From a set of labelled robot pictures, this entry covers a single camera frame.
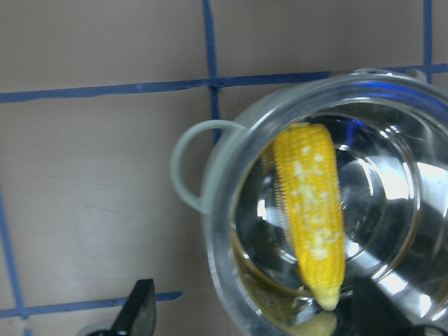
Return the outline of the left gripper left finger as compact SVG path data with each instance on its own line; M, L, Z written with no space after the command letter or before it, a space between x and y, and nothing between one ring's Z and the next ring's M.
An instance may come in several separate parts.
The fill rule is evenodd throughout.
M153 335L156 327L155 284L152 279L138 280L112 323L84 327L79 335Z

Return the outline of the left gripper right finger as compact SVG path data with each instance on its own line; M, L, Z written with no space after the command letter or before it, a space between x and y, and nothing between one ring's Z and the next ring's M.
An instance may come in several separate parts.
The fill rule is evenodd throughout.
M357 335L446 335L444 328L412 322L369 278L356 278L351 296L352 322Z

